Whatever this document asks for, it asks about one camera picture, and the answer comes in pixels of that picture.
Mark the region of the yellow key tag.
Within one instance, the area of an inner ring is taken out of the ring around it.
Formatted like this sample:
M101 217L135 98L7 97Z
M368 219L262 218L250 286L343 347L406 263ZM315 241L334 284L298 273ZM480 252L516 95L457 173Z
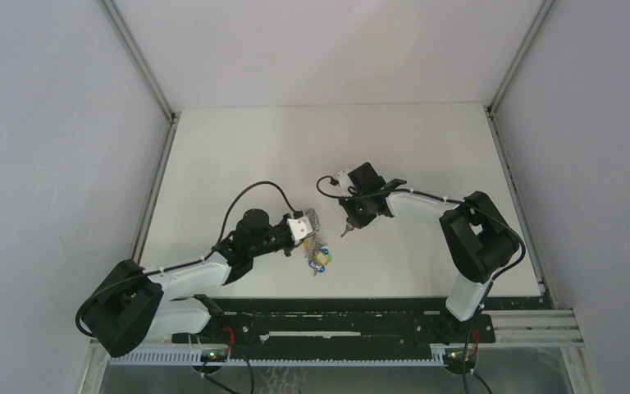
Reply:
M328 249L322 248L315 254L314 260L319 266L327 266L333 258Z

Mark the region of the large keyring with yellow handle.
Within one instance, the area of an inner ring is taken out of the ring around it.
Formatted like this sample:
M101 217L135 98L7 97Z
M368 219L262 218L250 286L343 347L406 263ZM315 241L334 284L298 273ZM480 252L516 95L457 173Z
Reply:
M304 215L309 220L312 227L311 233L306 236L303 242L305 258L307 260L314 260L317 254L321 253L322 249L326 248L327 243L320 234L320 220L317 211L314 208L306 208Z

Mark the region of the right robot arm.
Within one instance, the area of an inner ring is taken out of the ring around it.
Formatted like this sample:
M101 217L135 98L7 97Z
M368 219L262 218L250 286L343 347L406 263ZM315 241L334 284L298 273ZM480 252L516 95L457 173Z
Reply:
M522 262L526 248L492 199L475 191L461 200L406 187L400 179L385 181L371 163L341 170L331 180L340 189L336 199L347 214L350 230L375 218L404 218L439 226L458 271L445 302L442 333L463 341L473 332L472 317L482 307L496 278Z

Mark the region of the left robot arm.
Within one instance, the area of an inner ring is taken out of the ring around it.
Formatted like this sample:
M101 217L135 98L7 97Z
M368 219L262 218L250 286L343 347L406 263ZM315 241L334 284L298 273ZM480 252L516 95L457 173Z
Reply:
M215 341L224 322L201 291L241 279L265 254L289 256L314 232L305 210L287 213L272 225L265 211L250 209L204 258L151 271L131 259L118 263L82 303L76 326L112 357L181 333Z

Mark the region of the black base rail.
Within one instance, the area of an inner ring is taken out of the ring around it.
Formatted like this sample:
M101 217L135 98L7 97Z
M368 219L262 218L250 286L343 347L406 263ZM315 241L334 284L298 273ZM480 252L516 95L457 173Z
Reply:
M459 323L443 297L403 298L226 298L213 297L218 311L197 336L176 334L175 343L215 338L248 357L374 360L424 356L432 346L474 354L496 341L487 314Z

